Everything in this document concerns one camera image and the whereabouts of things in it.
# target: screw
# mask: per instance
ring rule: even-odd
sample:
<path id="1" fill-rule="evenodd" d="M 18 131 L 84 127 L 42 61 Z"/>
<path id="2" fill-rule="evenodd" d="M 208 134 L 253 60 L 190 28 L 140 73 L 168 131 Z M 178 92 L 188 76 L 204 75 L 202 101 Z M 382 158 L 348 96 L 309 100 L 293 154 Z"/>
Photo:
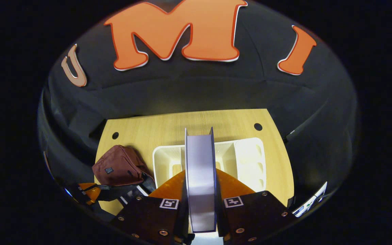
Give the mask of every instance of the screw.
<path id="1" fill-rule="evenodd" d="M 162 236 L 167 236 L 168 235 L 168 232 L 166 230 L 160 230 L 158 233 L 160 235 L 162 235 Z"/>

